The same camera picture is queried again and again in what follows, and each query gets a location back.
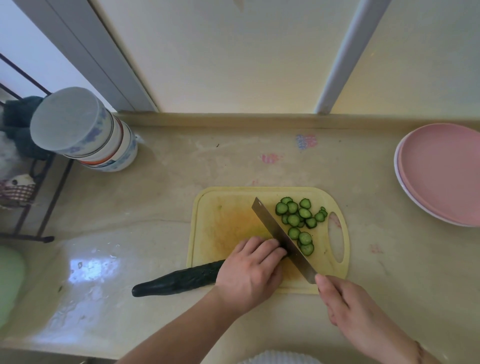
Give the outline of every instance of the cutting board handle hole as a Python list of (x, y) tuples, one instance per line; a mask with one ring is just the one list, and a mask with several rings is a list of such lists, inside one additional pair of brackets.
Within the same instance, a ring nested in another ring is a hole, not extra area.
[(335, 260), (339, 263), (343, 261), (345, 246), (343, 244), (342, 225), (335, 212), (328, 215), (328, 240)]

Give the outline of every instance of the knife blade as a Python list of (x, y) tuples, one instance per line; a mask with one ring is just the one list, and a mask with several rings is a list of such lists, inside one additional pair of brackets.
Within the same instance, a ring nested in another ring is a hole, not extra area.
[(301, 251), (296, 247), (295, 243), (290, 239), (287, 233), (283, 231), (282, 227), (278, 224), (272, 214), (268, 212), (267, 208), (258, 199), (258, 197), (256, 197), (255, 201), (253, 202), (252, 210), (265, 225), (268, 232), (272, 234), (273, 238), (277, 239), (280, 243), (280, 246), (287, 251), (288, 257), (298, 268), (300, 273), (305, 277), (307, 282), (310, 284), (315, 284), (315, 275), (317, 274), (316, 270), (313, 269), (312, 265), (303, 256)]

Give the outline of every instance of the countertop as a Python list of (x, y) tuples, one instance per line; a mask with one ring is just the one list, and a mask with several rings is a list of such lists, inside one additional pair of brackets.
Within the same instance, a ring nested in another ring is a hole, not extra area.
[[(132, 286), (184, 268), (192, 203), (209, 186), (313, 186), (348, 225), (348, 278), (445, 363), (480, 358), (480, 229), (439, 221), (404, 194), (393, 169), (405, 131), (136, 127), (124, 171), (74, 165), (47, 233), (10, 242), (28, 277), (0, 345), (118, 359), (205, 289), (134, 298)], [(316, 295), (275, 294), (227, 331), (205, 363), (264, 350), (324, 364), (370, 363), (329, 323)]]

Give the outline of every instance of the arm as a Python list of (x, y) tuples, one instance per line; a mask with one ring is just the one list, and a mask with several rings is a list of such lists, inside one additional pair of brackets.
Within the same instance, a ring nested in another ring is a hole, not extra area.
[(361, 353), (382, 364), (440, 364), (429, 352), (419, 350), (417, 343), (383, 312), (362, 287), (320, 274), (315, 280), (320, 297), (327, 305), (330, 322)]
[(118, 364), (197, 364), (233, 322), (268, 299), (282, 281), (278, 241), (253, 237), (234, 249), (215, 286), (187, 312), (120, 359)]

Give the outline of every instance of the white wall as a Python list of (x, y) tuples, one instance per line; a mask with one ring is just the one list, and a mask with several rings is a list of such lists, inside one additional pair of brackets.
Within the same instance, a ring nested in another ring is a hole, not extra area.
[(480, 2), (393, 0), (332, 112), (480, 117)]
[[(93, 91), (106, 107), (113, 110), (12, 0), (0, 0), (0, 35), (0, 53), (48, 91), (55, 92), (70, 86), (85, 87)], [(0, 82), (20, 97), (45, 96), (43, 91), (3, 61), (0, 61)], [(5, 99), (12, 97), (0, 93), (0, 100)]]
[(93, 0), (168, 112), (310, 113), (358, 0)]

